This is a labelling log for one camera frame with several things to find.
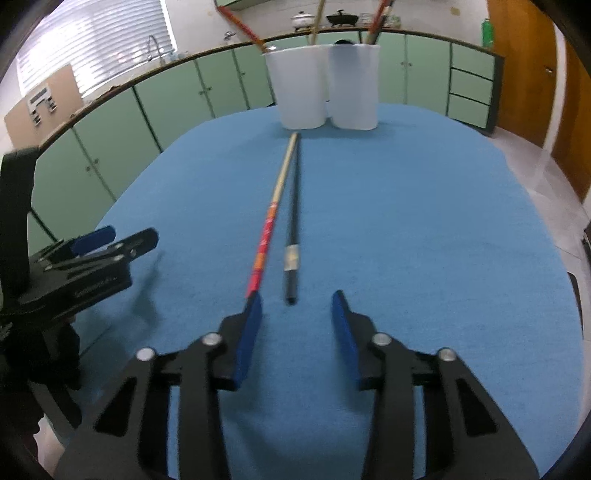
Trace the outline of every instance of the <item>blue table cover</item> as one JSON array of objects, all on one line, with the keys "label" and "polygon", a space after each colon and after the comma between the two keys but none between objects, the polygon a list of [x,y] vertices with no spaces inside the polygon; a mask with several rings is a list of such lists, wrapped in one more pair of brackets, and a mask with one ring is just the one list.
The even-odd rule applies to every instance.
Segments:
[{"label": "blue table cover", "polygon": [[[78,316],[85,409],[139,348],[183,349],[243,309],[289,136],[275,108],[201,124],[105,216],[118,238],[153,226],[160,243],[132,263],[131,288]],[[290,180],[249,378],[220,395],[233,478],[360,477],[373,395],[355,391],[337,349],[330,298],[339,288],[407,347],[457,350],[545,472],[576,431],[582,336],[557,249],[503,154],[458,122],[404,105],[381,105],[373,131],[303,131],[301,153],[299,302],[283,300]],[[173,415],[171,475],[175,435]]]}]

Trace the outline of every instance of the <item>orange door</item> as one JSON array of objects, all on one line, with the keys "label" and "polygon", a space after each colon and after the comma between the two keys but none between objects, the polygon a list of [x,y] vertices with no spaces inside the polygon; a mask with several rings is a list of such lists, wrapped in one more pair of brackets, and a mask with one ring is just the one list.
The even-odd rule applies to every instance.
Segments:
[{"label": "orange door", "polygon": [[568,42],[566,60],[566,98],[552,155],[583,200],[591,186],[591,78]]},{"label": "orange door", "polygon": [[544,144],[556,85],[554,25],[531,0],[488,0],[494,51],[505,57],[498,125]]}]

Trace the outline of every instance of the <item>chopstick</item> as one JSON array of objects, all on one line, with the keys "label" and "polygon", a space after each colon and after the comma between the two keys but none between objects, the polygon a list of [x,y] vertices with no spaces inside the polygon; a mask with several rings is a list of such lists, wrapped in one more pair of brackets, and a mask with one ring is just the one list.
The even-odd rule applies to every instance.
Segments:
[{"label": "chopstick", "polygon": [[322,18],[322,13],[324,13],[324,4],[326,0],[320,0],[318,3],[318,11],[316,12],[316,18],[314,19],[314,26],[312,27],[312,42],[310,45],[316,45],[316,37],[318,36],[318,28],[320,26],[320,19]]},{"label": "chopstick", "polygon": [[250,38],[262,53],[268,52],[265,43],[246,24],[244,24],[242,20],[240,20],[236,15],[234,15],[228,7],[224,7],[223,5],[221,5],[217,8],[217,10],[224,17],[226,17],[227,20],[229,20],[240,30],[242,30],[242,33],[244,33],[248,38]]},{"label": "chopstick", "polygon": [[283,158],[281,170],[277,176],[277,182],[275,183],[275,188],[273,189],[271,203],[269,204],[269,208],[267,210],[267,217],[265,218],[265,223],[263,224],[261,239],[256,250],[255,262],[252,266],[251,278],[248,282],[248,289],[245,295],[246,298],[248,298],[253,291],[259,290],[261,287],[262,275],[265,271],[265,264],[267,263],[267,252],[269,251],[271,237],[273,236],[273,229],[275,228],[275,218],[277,218],[279,202],[281,201],[281,196],[283,195],[287,171],[290,168],[291,159],[294,156],[294,150],[296,148],[298,136],[299,133],[292,133],[290,141],[287,144],[285,157]]},{"label": "chopstick", "polygon": [[285,301],[289,305],[297,302],[298,271],[300,269],[300,143],[295,147],[294,184],[291,191],[290,227],[285,246]]},{"label": "chopstick", "polygon": [[382,32],[382,28],[386,23],[386,15],[383,15],[384,10],[386,7],[391,7],[394,3],[394,0],[382,0],[379,3],[378,10],[375,13],[374,21],[372,21],[371,26],[368,30],[368,36],[365,39],[365,43],[367,45],[375,45],[378,42],[378,37]]}]

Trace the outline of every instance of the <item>window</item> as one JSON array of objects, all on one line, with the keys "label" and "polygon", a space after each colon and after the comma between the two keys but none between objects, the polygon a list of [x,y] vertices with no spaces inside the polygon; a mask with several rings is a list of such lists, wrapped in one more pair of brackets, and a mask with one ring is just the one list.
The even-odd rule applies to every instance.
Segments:
[{"label": "window", "polygon": [[[82,96],[148,60],[153,35],[160,53],[176,50],[163,0],[64,0],[17,55],[21,93],[68,63]],[[153,57],[158,55],[150,41]]]}]

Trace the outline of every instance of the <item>pot lid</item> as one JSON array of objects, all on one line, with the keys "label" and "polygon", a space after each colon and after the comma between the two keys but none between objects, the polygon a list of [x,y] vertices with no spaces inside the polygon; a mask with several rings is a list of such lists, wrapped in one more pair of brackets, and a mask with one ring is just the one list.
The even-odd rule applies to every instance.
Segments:
[{"label": "pot lid", "polygon": [[305,14],[304,11],[302,10],[297,15],[294,15],[293,17],[291,17],[292,20],[297,20],[299,18],[314,18],[314,15],[312,15],[312,14]]}]

